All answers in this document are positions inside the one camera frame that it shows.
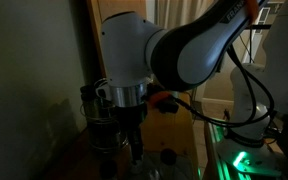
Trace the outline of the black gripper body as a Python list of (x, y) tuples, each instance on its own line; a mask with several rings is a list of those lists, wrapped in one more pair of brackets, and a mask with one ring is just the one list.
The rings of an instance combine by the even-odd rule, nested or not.
[(142, 103), (133, 107), (115, 107), (117, 120), (123, 129), (138, 127), (147, 116), (147, 105)]

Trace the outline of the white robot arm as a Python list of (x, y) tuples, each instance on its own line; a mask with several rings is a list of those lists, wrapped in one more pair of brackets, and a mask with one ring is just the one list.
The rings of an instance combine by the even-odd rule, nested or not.
[(107, 84), (99, 89), (118, 108), (131, 144), (131, 163), (143, 162), (140, 123), (147, 114), (147, 77), (171, 91), (205, 82), (224, 52), (268, 0), (218, 0), (194, 21), (167, 30), (135, 11), (114, 14), (101, 27)]

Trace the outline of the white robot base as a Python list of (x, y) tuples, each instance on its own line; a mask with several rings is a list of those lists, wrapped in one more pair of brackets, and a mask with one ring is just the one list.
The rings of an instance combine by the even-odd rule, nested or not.
[(243, 65), (253, 78), (258, 121), (225, 129), (216, 150), (224, 162), (241, 173), (279, 177), (275, 154), (264, 144), (264, 131), (272, 111), (288, 114), (288, 0), (279, 10), (263, 48), (265, 64)]

